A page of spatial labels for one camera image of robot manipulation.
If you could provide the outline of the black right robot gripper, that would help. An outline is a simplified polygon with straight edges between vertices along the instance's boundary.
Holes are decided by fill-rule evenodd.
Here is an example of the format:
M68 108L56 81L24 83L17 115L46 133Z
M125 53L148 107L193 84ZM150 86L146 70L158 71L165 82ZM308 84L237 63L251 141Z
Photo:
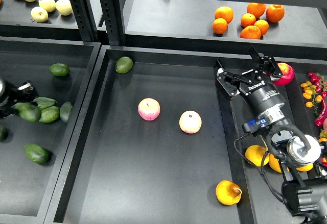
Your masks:
M283 73L272 56L260 56L254 46L250 46L249 54L257 64L255 79L261 82L253 84L252 80L245 76L227 71L217 58L214 67L215 84L226 98L241 94L253 114L259 116L267 109L280 108L285 104L286 100L276 86L262 81L265 77L278 81Z

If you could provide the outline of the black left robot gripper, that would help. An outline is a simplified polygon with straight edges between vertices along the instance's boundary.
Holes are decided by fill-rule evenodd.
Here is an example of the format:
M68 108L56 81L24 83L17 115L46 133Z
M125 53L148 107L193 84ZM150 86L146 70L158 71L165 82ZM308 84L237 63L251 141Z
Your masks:
M18 102L33 102L39 97L31 81L24 82L16 87L1 78L1 118L6 118L15 113L15 104Z

